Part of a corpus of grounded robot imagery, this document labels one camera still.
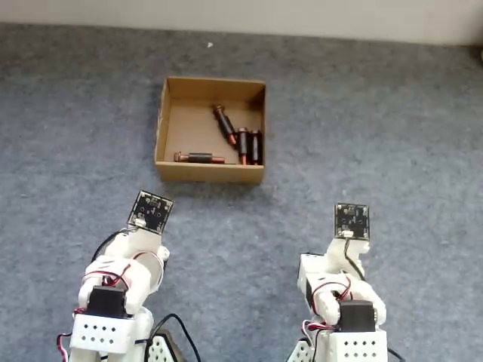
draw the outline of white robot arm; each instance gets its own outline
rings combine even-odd
[[[155,336],[152,313],[143,307],[164,276],[170,253],[161,234],[172,206],[171,200],[141,191],[128,227],[111,235],[94,254],[78,293],[70,356],[62,335],[57,338],[63,362],[173,361],[180,355],[170,336]]]
[[[297,286],[314,316],[302,323],[304,338],[287,362],[388,361],[380,329],[386,305],[365,280],[359,259],[369,246],[368,207],[337,204],[327,253],[300,256]]]

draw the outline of perforated white plate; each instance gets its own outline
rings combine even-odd
[[[76,314],[70,347],[124,354],[134,343],[134,320]]]
[[[387,362],[386,332],[331,333],[330,362]]]
[[[162,336],[155,336],[152,339],[152,345],[149,347],[148,362],[175,362],[176,360],[171,355],[171,351],[165,338]]]
[[[287,362],[312,362],[313,351],[305,341],[299,341]]]

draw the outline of cardboard box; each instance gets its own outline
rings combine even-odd
[[[265,83],[235,79],[166,79],[158,118],[155,165],[165,181],[261,183],[265,169]],[[241,165],[223,137],[212,106],[222,104],[233,127],[260,130],[263,164]],[[174,153],[208,152],[227,164],[174,162]]]

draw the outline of white wall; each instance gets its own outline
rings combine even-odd
[[[0,21],[483,44],[483,0],[0,0]]]

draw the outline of black circuit board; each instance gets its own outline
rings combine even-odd
[[[335,205],[334,237],[344,238],[353,232],[351,239],[369,240],[369,206],[357,204]]]
[[[162,234],[174,202],[151,192],[139,191],[128,225]]]

